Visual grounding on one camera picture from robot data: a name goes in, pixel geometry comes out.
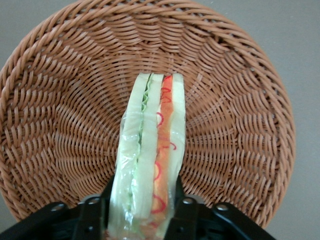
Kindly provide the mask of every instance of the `screw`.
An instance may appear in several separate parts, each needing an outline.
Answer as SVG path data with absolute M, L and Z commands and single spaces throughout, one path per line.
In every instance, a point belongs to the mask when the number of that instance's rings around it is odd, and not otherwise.
M 84 229 L 84 231 L 86 232 L 86 233 L 90 233 L 90 232 L 92 232 L 94 230 L 94 227 L 93 226 L 88 226 L 86 229 Z
M 184 204 L 192 204 L 194 202 L 194 200 L 190 197 L 187 197 L 185 199 L 183 199 L 182 201 Z
M 218 204 L 215 207 L 220 211 L 227 211 L 228 210 L 228 207 L 226 205 L 224 205 L 224 204 Z
M 58 204 L 57 206 L 53 207 L 53 208 L 51 209 L 51 212 L 59 211 L 59 210 L 63 209 L 64 206 L 65 206 L 65 205 L 64 205 L 63 203 L 60 203 L 60 204 Z
M 99 202 L 99 200 L 100 200 L 100 198 L 99 198 L 99 197 L 93 198 L 93 199 L 91 199 L 91 200 L 89 201 L 89 203 L 88 203 L 88 204 L 90 204 L 90 205 L 92 205 L 92 204 L 96 204 L 96 203 L 98 203 L 98 202 Z

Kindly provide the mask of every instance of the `plastic-wrapped sandwich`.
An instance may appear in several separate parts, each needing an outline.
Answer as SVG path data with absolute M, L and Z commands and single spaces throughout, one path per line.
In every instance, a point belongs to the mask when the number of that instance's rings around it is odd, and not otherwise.
M 185 152 L 181 74 L 140 73 L 122 117 L 108 231 L 113 239 L 163 239 L 174 214 Z

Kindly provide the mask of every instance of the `gray table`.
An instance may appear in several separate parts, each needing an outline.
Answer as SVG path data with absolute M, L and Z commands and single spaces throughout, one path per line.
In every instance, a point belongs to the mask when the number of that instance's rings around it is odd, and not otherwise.
M 296 162 L 267 231 L 278 240 L 320 238 L 320 1 L 197 0 L 247 31 L 286 87 L 296 125 Z M 1 0 L 0 68 L 20 40 L 73 0 Z M 0 198 L 0 232 L 15 223 Z

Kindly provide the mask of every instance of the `wicker basket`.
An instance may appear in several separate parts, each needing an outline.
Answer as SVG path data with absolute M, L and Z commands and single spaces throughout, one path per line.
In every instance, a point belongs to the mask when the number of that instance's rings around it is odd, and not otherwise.
M 243 30 L 186 0 L 79 1 L 21 41 L 0 72 L 0 186 L 15 218 L 105 187 L 140 72 L 184 76 L 186 193 L 265 227 L 293 170 L 290 101 Z

